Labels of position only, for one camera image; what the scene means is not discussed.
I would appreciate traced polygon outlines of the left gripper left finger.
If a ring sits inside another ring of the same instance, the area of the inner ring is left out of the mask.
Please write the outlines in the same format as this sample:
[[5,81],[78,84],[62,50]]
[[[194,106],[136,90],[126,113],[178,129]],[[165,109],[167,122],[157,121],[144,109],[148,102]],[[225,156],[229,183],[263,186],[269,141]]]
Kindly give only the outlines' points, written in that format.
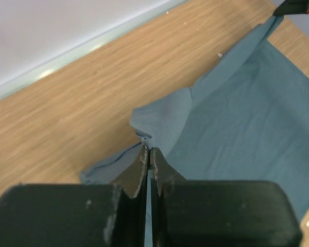
[[24,184],[0,197],[0,246],[143,246],[148,149],[130,166],[134,192],[114,184]]

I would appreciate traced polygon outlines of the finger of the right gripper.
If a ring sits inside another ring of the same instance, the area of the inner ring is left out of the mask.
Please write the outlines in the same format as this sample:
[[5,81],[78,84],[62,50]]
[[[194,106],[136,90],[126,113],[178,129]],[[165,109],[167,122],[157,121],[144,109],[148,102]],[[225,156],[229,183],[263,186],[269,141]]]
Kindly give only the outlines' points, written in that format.
[[309,14],[309,0],[285,0],[273,12],[273,16]]

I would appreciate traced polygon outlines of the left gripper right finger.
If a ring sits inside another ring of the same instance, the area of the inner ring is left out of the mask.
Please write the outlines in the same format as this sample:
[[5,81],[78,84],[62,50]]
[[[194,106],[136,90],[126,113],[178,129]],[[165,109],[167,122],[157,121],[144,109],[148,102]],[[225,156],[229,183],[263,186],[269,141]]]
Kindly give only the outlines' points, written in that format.
[[153,246],[299,246],[303,233],[269,181],[187,180],[152,148]]

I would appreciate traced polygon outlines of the blue-grey t shirt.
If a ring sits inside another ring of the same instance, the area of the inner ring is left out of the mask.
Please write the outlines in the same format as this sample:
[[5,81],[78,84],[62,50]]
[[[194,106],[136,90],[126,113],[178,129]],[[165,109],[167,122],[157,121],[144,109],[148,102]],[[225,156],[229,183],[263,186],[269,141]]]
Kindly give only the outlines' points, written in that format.
[[152,244],[152,148],[187,180],[269,181],[285,192],[298,223],[309,208],[309,78],[268,42],[272,16],[236,43],[191,87],[133,110],[140,142],[83,171],[87,185],[125,180],[148,149],[145,243]]

